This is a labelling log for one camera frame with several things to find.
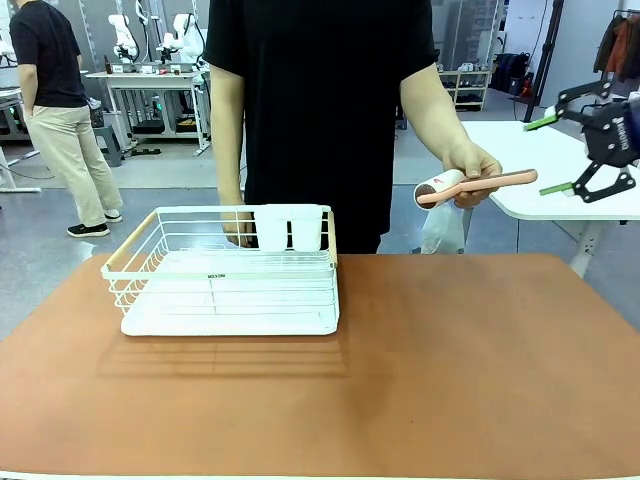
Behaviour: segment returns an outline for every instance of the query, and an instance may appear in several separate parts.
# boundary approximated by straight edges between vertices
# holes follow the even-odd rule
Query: khaki pants
[[[34,147],[73,195],[86,227],[105,223],[105,210],[122,207],[113,174],[91,128],[89,107],[36,106],[27,127]]]

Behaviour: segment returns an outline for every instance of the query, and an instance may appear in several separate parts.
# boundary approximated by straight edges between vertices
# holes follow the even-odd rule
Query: wooden handle
[[[329,255],[331,256],[331,263],[337,268],[338,248],[336,245],[336,221],[333,218],[333,212],[329,212]]]
[[[157,218],[157,214],[155,211],[151,212],[147,218],[144,219],[144,221],[138,225],[138,228],[136,228],[133,233],[131,235],[129,235],[129,238],[127,238],[124,243],[122,245],[120,245],[120,248],[118,248],[118,250],[115,251],[115,253],[113,255],[111,255],[111,257],[109,258],[109,260],[107,260],[107,263],[105,263],[105,266],[107,267],[107,269],[109,271],[111,271],[111,269],[113,268],[113,266],[115,265],[115,263],[120,260],[120,257],[122,255],[124,255],[133,245],[133,243],[138,240],[138,238],[140,237],[140,235],[142,235],[142,232],[144,230],[146,230],[146,228],[151,225],[151,223]]]

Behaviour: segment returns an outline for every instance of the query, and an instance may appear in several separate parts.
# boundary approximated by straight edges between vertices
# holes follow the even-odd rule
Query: dish rack
[[[323,248],[267,253],[256,237],[258,207],[163,207],[102,267],[131,336],[327,335],[338,327],[333,212]],[[248,233],[225,233],[231,230]]]

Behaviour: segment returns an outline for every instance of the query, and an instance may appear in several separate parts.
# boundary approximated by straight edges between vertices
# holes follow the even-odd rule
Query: person
[[[11,39],[34,147],[76,202],[72,237],[101,237],[120,222],[122,198],[91,128],[82,56],[69,20],[43,0],[17,0]]]
[[[221,204],[329,205],[340,253],[376,253],[389,231],[398,92],[445,169],[502,172],[469,139],[442,86],[429,0],[212,0],[203,58]],[[490,193],[456,203],[470,208]],[[233,241],[247,225],[225,231]]]

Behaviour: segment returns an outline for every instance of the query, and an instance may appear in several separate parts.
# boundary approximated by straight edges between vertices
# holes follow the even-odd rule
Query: jacket
[[[611,57],[607,62],[605,72],[614,72],[621,75],[624,69],[624,63],[627,60],[627,51],[629,49],[629,39],[631,36],[631,23],[627,19],[623,19],[622,23],[614,28],[616,34],[616,43],[613,45]]]
[[[631,36],[629,39],[629,50],[624,62],[624,68],[620,80],[640,77],[640,17],[631,19]]]
[[[616,43],[615,29],[623,20],[624,19],[618,15],[611,20],[611,23],[609,23],[604,37],[602,38],[602,42],[600,43],[600,48],[598,49],[596,63],[593,65],[593,73],[604,72],[604,69],[607,68],[607,62],[609,62],[609,58],[611,57],[613,45]]]

